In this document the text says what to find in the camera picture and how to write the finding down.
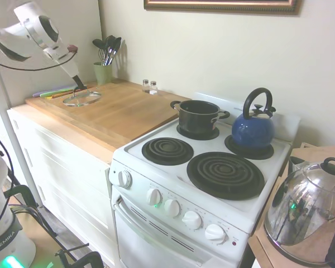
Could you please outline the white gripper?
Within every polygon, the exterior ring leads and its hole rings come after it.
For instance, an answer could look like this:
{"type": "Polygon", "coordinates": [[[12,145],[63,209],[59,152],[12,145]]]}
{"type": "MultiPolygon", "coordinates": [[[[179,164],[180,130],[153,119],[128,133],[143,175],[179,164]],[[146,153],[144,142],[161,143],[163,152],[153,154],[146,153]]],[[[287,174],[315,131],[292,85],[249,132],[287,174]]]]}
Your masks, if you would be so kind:
{"type": "Polygon", "coordinates": [[[64,46],[48,47],[44,49],[45,55],[56,62],[63,70],[70,76],[76,83],[75,89],[87,89],[84,83],[79,78],[78,67],[73,60],[74,53],[69,52],[69,50],[64,46]]]}

